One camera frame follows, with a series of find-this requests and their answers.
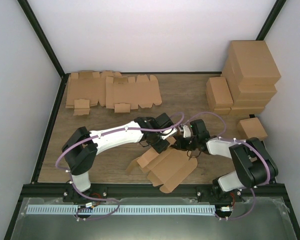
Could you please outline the cardboard box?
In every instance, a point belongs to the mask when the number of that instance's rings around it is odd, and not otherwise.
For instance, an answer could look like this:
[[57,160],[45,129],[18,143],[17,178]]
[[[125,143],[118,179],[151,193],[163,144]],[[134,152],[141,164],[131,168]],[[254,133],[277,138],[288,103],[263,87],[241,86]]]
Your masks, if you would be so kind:
[[130,175],[138,168],[147,174],[147,179],[154,187],[159,187],[162,193],[170,194],[196,169],[197,165],[197,159],[189,157],[186,151],[169,147],[159,154],[150,148],[132,160],[125,172]]

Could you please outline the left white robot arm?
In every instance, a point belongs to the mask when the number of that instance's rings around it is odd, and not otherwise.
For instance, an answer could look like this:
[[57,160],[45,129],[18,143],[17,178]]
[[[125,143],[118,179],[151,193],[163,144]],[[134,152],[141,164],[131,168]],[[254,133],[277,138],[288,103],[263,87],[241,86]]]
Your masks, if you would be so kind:
[[154,117],[137,117],[129,123],[106,130],[88,131],[78,128],[61,148],[70,172],[74,195],[87,202],[92,196],[89,170],[100,153],[125,144],[145,141],[158,154],[168,148],[167,138],[177,133],[170,117],[163,113]]

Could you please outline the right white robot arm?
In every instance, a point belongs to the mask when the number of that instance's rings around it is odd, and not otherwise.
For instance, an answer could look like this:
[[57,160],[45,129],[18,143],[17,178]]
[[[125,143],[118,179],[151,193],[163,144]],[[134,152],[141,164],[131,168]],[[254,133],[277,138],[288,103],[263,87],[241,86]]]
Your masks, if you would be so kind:
[[211,136],[201,119],[191,121],[189,131],[186,127],[183,125],[180,128],[181,133],[174,137],[174,149],[222,156],[233,162],[233,172],[212,181],[212,195],[215,200],[226,200],[234,190],[267,185],[279,174],[277,165],[258,138],[238,140]]

